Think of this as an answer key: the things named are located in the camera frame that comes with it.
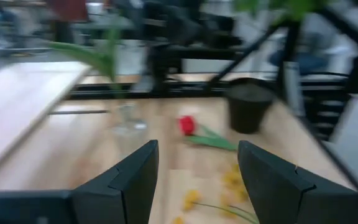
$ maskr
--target green plant leaf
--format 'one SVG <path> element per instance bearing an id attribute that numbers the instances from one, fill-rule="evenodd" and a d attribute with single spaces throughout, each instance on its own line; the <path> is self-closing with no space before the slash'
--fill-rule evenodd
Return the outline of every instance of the green plant leaf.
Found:
<path id="1" fill-rule="evenodd" d="M 76 44 L 68 44 L 68 43 L 61 43 L 61 42 L 50 42 L 49 46 L 61 52 L 73 59 L 86 63 L 96 69 L 100 74 L 107 73 L 106 64 L 102 61 L 99 55 L 96 52 L 88 50 L 80 45 Z"/>
<path id="2" fill-rule="evenodd" d="M 114 59 L 108 54 L 99 54 L 100 60 L 103 61 L 103 64 L 106 66 L 108 72 L 101 74 L 110 79 L 113 83 L 116 81 L 116 71 Z"/>
<path id="3" fill-rule="evenodd" d="M 282 9 L 282 8 L 285 8 L 285 5 L 286 5 L 286 1 L 270 0 L 270 2 L 268 4 L 268 8 L 271 10 Z"/>
<path id="4" fill-rule="evenodd" d="M 228 140 L 223 138 L 209 138 L 205 136 L 187 136 L 186 139 L 195 144 L 218 147 L 229 151 L 237 150 L 237 147 L 235 145 L 231 144 Z"/>
<path id="5" fill-rule="evenodd" d="M 295 21 L 300 21 L 307 13 L 314 11 L 314 4 L 312 1 L 315 0 L 288 0 L 291 18 Z"/>
<path id="6" fill-rule="evenodd" d="M 288 19 L 288 16 L 286 14 L 281 15 L 279 17 L 277 17 L 273 22 L 272 25 L 273 26 L 278 26 L 279 24 L 283 23 L 285 20 Z"/>
<path id="7" fill-rule="evenodd" d="M 113 25 L 108 32 L 108 49 L 111 49 L 109 51 L 109 55 L 112 56 L 112 59 L 114 59 L 114 51 L 120 38 L 120 30 L 117 28 L 117 26 Z"/>
<path id="8" fill-rule="evenodd" d="M 211 129 L 209 129 L 207 126 L 203 125 L 203 124 L 198 124 L 199 127 L 201 127 L 201 129 L 205 132 L 205 134 L 208 137 L 211 138 L 223 138 L 222 136 L 218 135 L 216 132 L 212 131 Z"/>
<path id="9" fill-rule="evenodd" d="M 234 0 L 236 12 L 249 11 L 252 18 L 255 18 L 259 10 L 259 0 Z"/>
<path id="10" fill-rule="evenodd" d="M 247 220 L 248 222 L 251 222 L 251 223 L 254 223 L 254 224 L 258 224 L 259 222 L 257 220 L 253 220 L 251 218 L 248 218 L 246 216 L 243 216 L 242 214 L 238 213 L 238 212 L 235 212 L 231 209 L 225 209 L 225 208 L 222 208 L 222 207 L 219 207 L 219 206 L 215 206 L 215 205 L 208 205 L 208 204 L 204 204 L 204 203 L 198 203 L 198 202 L 193 202 L 194 204 L 196 205 L 201 205 L 201 206 L 205 206 L 205 207 L 211 207 L 211 208 L 217 208 L 217 209 L 220 209 L 222 211 L 225 211 L 225 212 L 230 212 L 230 213 L 233 213 L 235 215 L 237 215 L 238 217 L 241 217 L 245 220 Z"/>

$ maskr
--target yellow flower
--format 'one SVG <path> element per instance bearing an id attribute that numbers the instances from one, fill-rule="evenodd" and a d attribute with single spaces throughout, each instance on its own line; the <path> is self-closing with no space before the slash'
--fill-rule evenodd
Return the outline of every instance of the yellow flower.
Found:
<path id="1" fill-rule="evenodd" d="M 231 169 L 233 172 L 240 172 L 240 166 L 238 164 L 233 164 Z"/>
<path id="2" fill-rule="evenodd" d="M 183 203 L 183 210 L 189 211 L 195 205 L 195 202 L 199 202 L 201 200 L 201 195 L 197 190 L 189 190 L 185 195 L 185 202 Z"/>
<path id="3" fill-rule="evenodd" d="M 229 189 L 235 189 L 242 184 L 242 178 L 239 172 L 227 172 L 223 175 L 224 185 Z"/>
<path id="4" fill-rule="evenodd" d="M 181 217 L 176 217 L 172 224 L 184 224 L 185 222 L 183 221 L 183 219 Z"/>
<path id="5" fill-rule="evenodd" d="M 238 188 L 234 191 L 234 194 L 236 195 L 236 200 L 238 202 L 245 202 L 248 200 L 248 192 L 246 188 Z"/>

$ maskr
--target tulip leaf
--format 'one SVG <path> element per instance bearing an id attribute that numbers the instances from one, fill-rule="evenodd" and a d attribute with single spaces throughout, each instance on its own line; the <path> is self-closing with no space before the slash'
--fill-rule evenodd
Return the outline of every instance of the tulip leaf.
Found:
<path id="1" fill-rule="evenodd" d="M 205 134 L 208 137 L 211 137 L 211 138 L 223 138 L 222 136 L 218 135 L 217 133 L 215 133 L 214 131 L 212 131 L 211 129 L 209 129 L 207 126 L 205 126 L 203 124 L 198 124 L 198 126 L 205 132 Z"/>
<path id="2" fill-rule="evenodd" d="M 195 144 L 217 147 L 229 151 L 236 151 L 237 147 L 224 138 L 211 138 L 205 136 L 186 136 L 186 139 Z"/>
<path id="3" fill-rule="evenodd" d="M 100 75 L 103 75 L 111 80 L 110 87 L 117 90 L 116 97 L 123 98 L 123 93 L 120 86 L 116 83 L 116 46 L 119 42 L 120 30 L 116 26 L 115 21 L 112 21 L 111 28 L 106 35 L 107 44 L 102 50 L 90 50 L 78 44 L 68 44 L 61 42 L 51 42 L 50 47 L 58 52 L 61 52 L 79 62 L 90 65 L 97 70 Z"/>

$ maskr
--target red tulip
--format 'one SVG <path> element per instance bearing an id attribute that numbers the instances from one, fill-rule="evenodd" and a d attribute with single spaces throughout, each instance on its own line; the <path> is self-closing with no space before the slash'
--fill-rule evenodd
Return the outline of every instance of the red tulip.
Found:
<path id="1" fill-rule="evenodd" d="M 196 122 L 192 116 L 183 116 L 179 119 L 179 125 L 182 133 L 185 136 L 194 135 L 196 131 Z"/>

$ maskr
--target glass vase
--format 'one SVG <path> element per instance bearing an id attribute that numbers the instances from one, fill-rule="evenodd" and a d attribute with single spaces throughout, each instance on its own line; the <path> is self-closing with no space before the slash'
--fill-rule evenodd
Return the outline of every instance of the glass vase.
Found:
<path id="1" fill-rule="evenodd" d="M 119 119 L 112 127 L 112 132 L 121 160 L 147 141 L 147 124 L 136 115 L 137 110 L 138 107 L 133 103 L 125 103 L 117 109 Z"/>

